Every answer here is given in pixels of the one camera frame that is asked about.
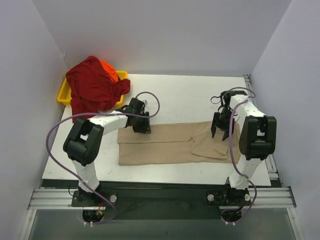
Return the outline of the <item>beige t shirt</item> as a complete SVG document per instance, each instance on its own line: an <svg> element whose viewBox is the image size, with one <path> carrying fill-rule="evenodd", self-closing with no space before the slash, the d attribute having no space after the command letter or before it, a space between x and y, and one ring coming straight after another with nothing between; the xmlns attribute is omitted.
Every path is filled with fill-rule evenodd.
<svg viewBox="0 0 320 240"><path fill-rule="evenodd" d="M212 138L210 121L154 124L151 133L135 133L131 128L118 131L118 164L121 166L163 165L184 163L231 163L229 141L222 141L223 132L216 130ZM239 150L240 127L235 124L232 148L235 162Z"/></svg>

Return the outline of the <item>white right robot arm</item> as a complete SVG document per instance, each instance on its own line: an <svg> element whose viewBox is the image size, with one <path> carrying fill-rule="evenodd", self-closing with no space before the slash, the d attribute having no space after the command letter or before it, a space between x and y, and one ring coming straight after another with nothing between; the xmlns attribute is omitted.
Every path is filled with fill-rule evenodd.
<svg viewBox="0 0 320 240"><path fill-rule="evenodd" d="M220 107L214 113L211 135L217 130L223 132L222 140L228 140L233 173L227 181L230 187L221 192L222 200L233 204L240 197L238 190L245 190L260 163L272 155L276 148L277 120L267 116L252 102L254 93L248 95L244 87L223 91L219 98ZM240 137L238 147L240 159L235 162L232 135L235 131L235 117L238 117Z"/></svg>

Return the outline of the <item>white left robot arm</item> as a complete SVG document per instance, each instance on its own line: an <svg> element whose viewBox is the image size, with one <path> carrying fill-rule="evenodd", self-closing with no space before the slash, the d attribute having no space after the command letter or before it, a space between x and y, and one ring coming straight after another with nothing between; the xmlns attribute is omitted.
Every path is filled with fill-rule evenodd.
<svg viewBox="0 0 320 240"><path fill-rule="evenodd" d="M95 206L101 201L94 161L103 136L127 127L131 127L135 133L150 134L150 114L145 111L145 106L145 101L132 98L128 105L112 111L110 116L78 117L73 123L63 144L63 151L72 160L76 174L81 178L78 190L88 205Z"/></svg>

